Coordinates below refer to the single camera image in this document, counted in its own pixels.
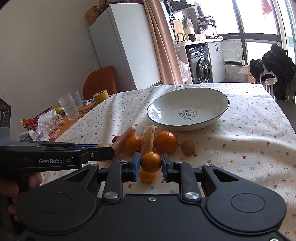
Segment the person's left hand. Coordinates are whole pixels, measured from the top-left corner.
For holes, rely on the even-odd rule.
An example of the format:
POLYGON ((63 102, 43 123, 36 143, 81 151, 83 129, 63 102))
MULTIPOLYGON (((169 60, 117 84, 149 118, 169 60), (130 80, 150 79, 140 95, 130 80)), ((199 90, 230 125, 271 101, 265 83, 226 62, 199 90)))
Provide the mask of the person's left hand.
MULTIPOLYGON (((32 174, 26 180, 26 183, 29 189, 39 187, 42 184, 42 182, 43 182, 43 178, 40 172, 32 174)), ((1 179, 1 196, 12 198, 13 204, 8 205, 8 212, 10 215, 14 217, 15 221, 18 221, 18 222, 20 220, 17 216, 16 204, 21 196, 19 192, 20 191, 19 191, 18 183, 1 179)))

